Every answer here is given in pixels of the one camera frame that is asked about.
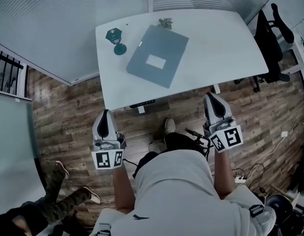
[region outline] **white t-shirt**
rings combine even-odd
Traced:
[[[263,236],[275,223],[270,207],[250,216],[249,208],[262,203],[244,185],[221,200],[206,159],[194,150],[157,156],[138,171],[135,183],[134,210],[104,209],[92,236]]]

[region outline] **forearm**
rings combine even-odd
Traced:
[[[116,210],[123,213],[134,210],[135,196],[124,164],[113,169],[113,183]]]
[[[221,199],[236,189],[233,172],[227,152],[215,152],[214,188]]]

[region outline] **white sticker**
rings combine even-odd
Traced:
[[[163,69],[165,62],[166,62],[165,59],[161,59],[157,56],[149,55],[146,63],[155,66],[157,68]]]

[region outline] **black chair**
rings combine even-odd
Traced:
[[[271,8],[274,16],[273,21],[268,21],[262,10],[260,10],[258,14],[257,29],[254,38],[265,59],[269,72],[258,75],[261,80],[258,80],[257,76],[253,77],[256,83],[256,87],[254,88],[255,92],[260,91],[259,82],[264,82],[263,79],[265,79],[267,83],[290,81],[290,76],[288,74],[283,74],[280,71],[278,62],[282,60],[283,55],[276,35],[272,31],[272,27],[278,27],[285,41],[290,44],[294,42],[294,35],[280,18],[277,5],[272,3]],[[235,84],[238,84],[242,80],[243,79],[235,80],[234,82]]]

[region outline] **white shoe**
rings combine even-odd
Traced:
[[[100,204],[101,203],[101,198],[99,197],[99,195],[97,195],[95,192],[92,192],[89,188],[87,187],[83,187],[86,188],[88,191],[91,192],[91,201],[93,201],[94,203]]]
[[[175,122],[172,118],[167,118],[165,121],[165,135],[173,133],[176,129]]]
[[[56,165],[60,166],[64,170],[65,173],[64,179],[69,179],[70,177],[69,171],[65,169],[64,165],[60,161],[56,161]]]
[[[156,142],[149,143],[149,152],[155,152],[157,154],[161,153],[161,150],[160,150],[159,146],[156,144]]]

